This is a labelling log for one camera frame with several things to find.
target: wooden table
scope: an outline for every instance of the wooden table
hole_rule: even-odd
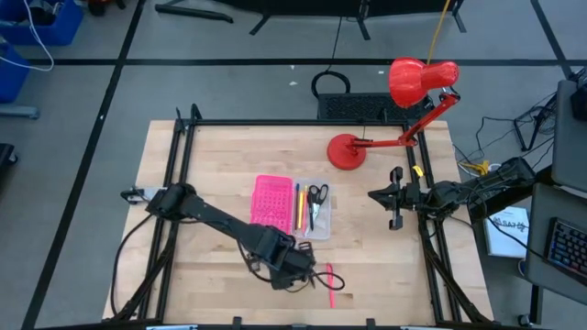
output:
[[[137,186],[161,186],[172,128],[172,121],[151,122]],[[361,136],[362,131],[362,126],[198,127],[187,181],[208,203],[243,221],[249,221],[250,197],[259,174],[325,178],[330,182],[331,238],[314,242],[316,269],[323,270],[326,262],[332,263],[347,287],[336,294],[336,309],[329,308],[327,289],[322,286],[298,293],[273,291],[247,272],[234,240],[206,225],[182,225],[165,323],[229,324],[234,316],[241,316],[249,325],[364,325],[370,317],[377,325],[433,325],[416,214],[404,211],[404,228],[390,231],[387,222],[391,213],[367,196],[368,191],[389,184],[393,167],[407,169],[405,148],[370,149],[365,163],[353,171],[337,170],[327,160],[327,143],[333,136]],[[400,134],[399,127],[368,126],[365,138],[388,139]],[[458,181],[447,124],[430,125],[426,139],[436,181]],[[178,158],[175,180],[181,161]],[[144,207],[130,206],[125,233],[146,216]],[[455,216],[469,219],[464,209]],[[118,308],[143,279],[154,223],[147,223],[132,236],[121,255],[116,285]],[[457,283],[485,316],[493,318],[471,229],[447,220],[445,231]],[[449,319],[446,290],[438,280],[444,316]],[[159,283],[153,292],[159,292]],[[156,301],[151,299],[150,314],[154,314]],[[107,305],[105,316],[110,315]]]

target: marker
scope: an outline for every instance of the marker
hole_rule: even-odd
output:
[[[302,207],[304,207],[304,203],[302,203],[302,201],[304,200],[304,191],[300,191],[299,196],[300,197],[297,205],[297,229],[302,228]]]
[[[334,276],[332,276],[332,265],[328,262],[327,263],[327,272],[328,272],[328,285],[333,287],[334,286]],[[328,288],[330,294],[330,308],[335,308],[335,301],[334,301],[334,291]]]
[[[295,184],[295,195],[293,196],[293,198],[295,199],[295,207],[294,207],[294,212],[295,212],[295,216],[293,218],[293,231],[295,229],[297,229],[297,215],[299,214],[298,212],[298,208],[299,208],[299,203],[300,201],[298,201],[298,195],[300,193],[300,183],[296,183]]]

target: blue container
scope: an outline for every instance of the blue container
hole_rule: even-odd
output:
[[[9,44],[0,43],[0,56],[22,65],[28,65]],[[0,103],[11,103],[27,78],[28,69],[0,60]]]
[[[27,8],[23,0],[0,0],[0,19],[5,21],[15,20],[15,13],[23,17],[27,14]]]
[[[22,5],[15,5],[13,3],[15,1],[22,3]],[[5,11],[0,16],[5,21],[18,20],[23,15],[27,15],[22,0],[0,0],[0,2],[12,4],[7,6],[12,12]],[[47,2],[54,5],[60,1],[47,0]],[[73,37],[82,23],[82,18],[82,9],[73,0],[64,0],[63,7],[55,18],[55,22],[50,26],[35,26],[35,29],[46,46],[65,46],[72,43]],[[38,45],[28,25],[0,26],[0,35],[13,45]]]

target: book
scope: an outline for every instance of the book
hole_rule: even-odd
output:
[[[530,224],[525,208],[508,206],[503,211],[491,215],[490,218],[505,233],[527,244]],[[489,220],[485,219],[484,223],[488,255],[518,259],[526,257],[524,247],[497,230]]]

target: lamp base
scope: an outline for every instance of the lamp base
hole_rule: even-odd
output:
[[[330,140],[327,155],[334,167],[351,171],[357,169],[365,161],[367,150],[352,147],[353,141],[357,138],[352,134],[340,134]]]

